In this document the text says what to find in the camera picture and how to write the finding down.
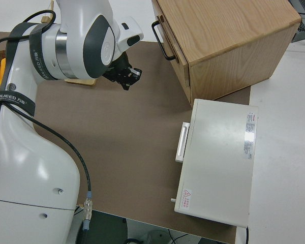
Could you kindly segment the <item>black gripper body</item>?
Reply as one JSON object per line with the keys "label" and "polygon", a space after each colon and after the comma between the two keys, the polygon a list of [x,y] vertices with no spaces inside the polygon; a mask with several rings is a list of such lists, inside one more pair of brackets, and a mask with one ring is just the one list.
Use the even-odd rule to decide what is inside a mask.
{"label": "black gripper body", "polygon": [[122,53],[119,58],[114,60],[103,76],[118,84],[127,83],[130,86],[137,82],[131,75],[130,68],[132,65],[129,63],[129,59],[126,53]]}

